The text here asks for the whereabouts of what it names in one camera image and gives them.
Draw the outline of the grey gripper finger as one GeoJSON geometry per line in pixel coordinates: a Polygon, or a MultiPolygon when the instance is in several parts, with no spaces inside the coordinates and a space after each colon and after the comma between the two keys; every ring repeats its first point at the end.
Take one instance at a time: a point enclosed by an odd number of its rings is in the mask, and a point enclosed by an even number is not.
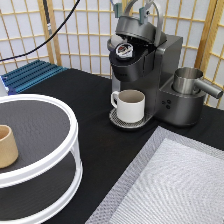
{"type": "Polygon", "coordinates": [[[122,15],[122,4],[116,3],[113,5],[113,11],[116,18],[119,18],[122,15]]]}
{"type": "Polygon", "coordinates": [[[139,9],[139,21],[141,24],[145,24],[148,21],[148,13],[147,7],[141,7],[139,9]]]}

